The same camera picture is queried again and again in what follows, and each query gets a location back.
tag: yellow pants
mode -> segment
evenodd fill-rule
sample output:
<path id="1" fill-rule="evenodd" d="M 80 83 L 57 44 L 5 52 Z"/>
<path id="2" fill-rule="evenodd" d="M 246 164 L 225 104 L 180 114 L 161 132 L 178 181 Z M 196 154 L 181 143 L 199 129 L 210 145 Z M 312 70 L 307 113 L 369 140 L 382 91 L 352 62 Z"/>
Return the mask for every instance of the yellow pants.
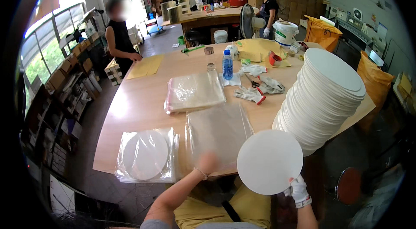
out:
<path id="1" fill-rule="evenodd" d="M 242 222 L 270 228 L 270 196 L 260 195 L 242 185 L 229 201 Z M 195 229 L 203 223 L 232 223 L 224 207 L 216 207 L 188 197 L 175 211 L 180 229 Z"/>

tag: black sleeveless top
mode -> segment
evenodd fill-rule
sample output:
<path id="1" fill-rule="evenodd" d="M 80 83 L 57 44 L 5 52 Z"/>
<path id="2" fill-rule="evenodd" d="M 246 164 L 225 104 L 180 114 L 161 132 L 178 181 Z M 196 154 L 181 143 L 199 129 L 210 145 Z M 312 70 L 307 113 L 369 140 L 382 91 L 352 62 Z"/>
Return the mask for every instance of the black sleeveless top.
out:
<path id="1" fill-rule="evenodd" d="M 123 52 L 133 53 L 136 50 L 133 48 L 132 43 L 128 37 L 128 31 L 126 22 L 115 22 L 110 20 L 107 27 L 112 27 L 114 30 L 114 40 L 116 42 L 116 49 Z M 116 62 L 120 66 L 120 70 L 123 73 L 123 76 L 126 75 L 128 69 L 132 66 L 133 61 L 127 58 L 117 58 Z"/>

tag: white wall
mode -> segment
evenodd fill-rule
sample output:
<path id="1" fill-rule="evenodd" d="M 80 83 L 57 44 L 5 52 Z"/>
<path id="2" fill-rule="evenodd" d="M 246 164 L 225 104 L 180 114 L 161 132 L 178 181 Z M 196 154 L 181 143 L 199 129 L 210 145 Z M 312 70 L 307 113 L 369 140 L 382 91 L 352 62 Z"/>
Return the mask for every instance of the white wall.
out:
<path id="1" fill-rule="evenodd" d="M 333 8 L 339 7 L 345 11 L 353 12 L 353 8 L 362 11 L 363 22 L 378 27 L 382 23 L 387 27 L 386 42 L 389 45 L 384 61 L 389 64 L 392 56 L 394 58 L 389 69 L 389 73 L 397 76 L 398 73 L 406 71 L 413 78 L 416 78 L 416 61 L 413 51 L 413 41 L 407 32 L 407 25 L 411 21 L 404 21 L 394 0 L 329 0 Z M 383 8 L 376 4 L 380 1 Z M 392 9 L 385 6 L 385 1 L 392 5 Z M 376 15 L 376 22 L 372 21 L 372 14 Z"/>

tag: wrist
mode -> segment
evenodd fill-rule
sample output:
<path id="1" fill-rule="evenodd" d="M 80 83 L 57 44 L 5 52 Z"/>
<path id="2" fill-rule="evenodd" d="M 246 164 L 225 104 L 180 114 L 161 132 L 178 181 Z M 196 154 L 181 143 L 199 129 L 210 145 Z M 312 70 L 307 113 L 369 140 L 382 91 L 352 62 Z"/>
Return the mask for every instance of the wrist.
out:
<path id="1" fill-rule="evenodd" d="M 210 175 L 210 173 L 205 173 L 197 167 L 193 168 L 193 172 L 200 174 L 200 176 L 202 177 L 201 180 L 207 180 L 208 176 Z"/>
<path id="2" fill-rule="evenodd" d="M 310 205 L 312 203 L 312 198 L 310 196 L 308 196 L 304 201 L 300 201 L 298 203 L 295 203 L 296 208 L 303 208 L 307 205 Z"/>

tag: bracelet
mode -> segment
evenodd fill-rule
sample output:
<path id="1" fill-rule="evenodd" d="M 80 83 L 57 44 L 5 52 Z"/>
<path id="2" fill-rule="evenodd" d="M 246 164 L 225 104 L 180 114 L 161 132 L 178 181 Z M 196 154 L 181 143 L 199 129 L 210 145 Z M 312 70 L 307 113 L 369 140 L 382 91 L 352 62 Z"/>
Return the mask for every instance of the bracelet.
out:
<path id="1" fill-rule="evenodd" d="M 207 180 L 208 179 L 208 175 L 209 175 L 208 173 L 203 172 L 202 170 L 198 169 L 197 167 L 195 167 L 193 169 L 196 169 L 197 171 L 202 173 L 202 175 L 204 176 L 204 179 L 202 179 L 202 180 Z"/>
<path id="2" fill-rule="evenodd" d="M 312 203 L 312 198 L 308 197 L 305 201 L 296 203 L 296 208 L 302 208 Z"/>

